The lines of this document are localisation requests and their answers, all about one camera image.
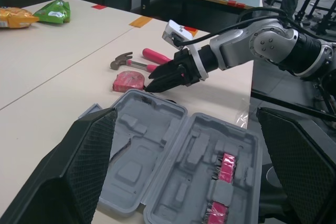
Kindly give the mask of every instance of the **yellow snack bag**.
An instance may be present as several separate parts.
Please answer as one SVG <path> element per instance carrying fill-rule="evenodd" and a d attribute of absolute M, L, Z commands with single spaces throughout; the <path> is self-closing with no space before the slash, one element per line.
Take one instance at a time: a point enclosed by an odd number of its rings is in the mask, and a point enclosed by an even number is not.
<path fill-rule="evenodd" d="M 22 28 L 37 21 L 39 18 L 27 10 L 16 7 L 0 8 L 0 28 Z"/>

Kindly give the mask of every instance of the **hammer head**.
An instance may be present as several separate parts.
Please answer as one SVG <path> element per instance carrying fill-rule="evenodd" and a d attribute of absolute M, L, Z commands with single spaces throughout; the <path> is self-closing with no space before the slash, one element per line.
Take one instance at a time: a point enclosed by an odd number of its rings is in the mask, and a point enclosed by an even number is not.
<path fill-rule="evenodd" d="M 127 52 L 125 54 L 119 55 L 116 57 L 116 59 L 111 62 L 110 68 L 113 70 L 118 70 L 120 65 L 126 65 L 127 60 L 132 59 L 132 54 L 133 52 Z"/>

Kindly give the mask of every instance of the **gray tool case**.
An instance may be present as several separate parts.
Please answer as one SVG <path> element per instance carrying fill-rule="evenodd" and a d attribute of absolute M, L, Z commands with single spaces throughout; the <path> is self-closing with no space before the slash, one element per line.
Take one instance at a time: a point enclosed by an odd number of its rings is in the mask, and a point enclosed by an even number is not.
<path fill-rule="evenodd" d="M 118 119 L 100 207 L 129 216 L 144 204 L 145 223 L 197 224 L 215 200 L 228 207 L 227 224 L 258 223 L 262 149 L 255 135 L 205 114 L 188 118 L 186 108 L 139 90 L 112 106 Z M 235 157 L 231 184 L 213 180 L 223 153 Z"/>

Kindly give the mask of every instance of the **green snack bag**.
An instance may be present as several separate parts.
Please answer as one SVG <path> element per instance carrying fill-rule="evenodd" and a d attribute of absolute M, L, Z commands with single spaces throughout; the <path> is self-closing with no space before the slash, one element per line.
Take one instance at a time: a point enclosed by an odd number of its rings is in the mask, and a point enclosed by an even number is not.
<path fill-rule="evenodd" d="M 35 17 L 39 17 L 39 21 L 50 23 L 70 22 L 70 5 L 69 2 L 63 0 L 55 0 L 47 4 L 36 13 Z"/>

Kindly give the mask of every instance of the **hammer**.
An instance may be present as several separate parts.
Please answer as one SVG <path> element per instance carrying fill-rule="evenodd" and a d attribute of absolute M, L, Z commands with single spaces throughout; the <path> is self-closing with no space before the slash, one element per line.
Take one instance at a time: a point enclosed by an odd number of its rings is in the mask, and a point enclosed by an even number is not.
<path fill-rule="evenodd" d="M 133 52 L 127 52 L 125 54 L 122 54 L 116 57 L 116 59 L 110 64 L 111 69 L 118 70 L 119 66 L 128 65 L 128 66 L 132 66 L 132 67 L 139 68 L 142 70 L 146 70 L 149 73 L 151 73 L 157 67 L 157 65 L 151 65 L 151 64 L 146 65 L 146 64 L 142 64 L 142 63 L 130 60 L 132 59 L 132 56 L 131 56 L 132 53 Z"/>
<path fill-rule="evenodd" d="M 132 59 L 131 54 L 133 54 L 133 52 L 126 52 L 116 57 L 110 64 L 111 69 L 118 70 L 120 65 L 127 65 L 127 60 Z"/>

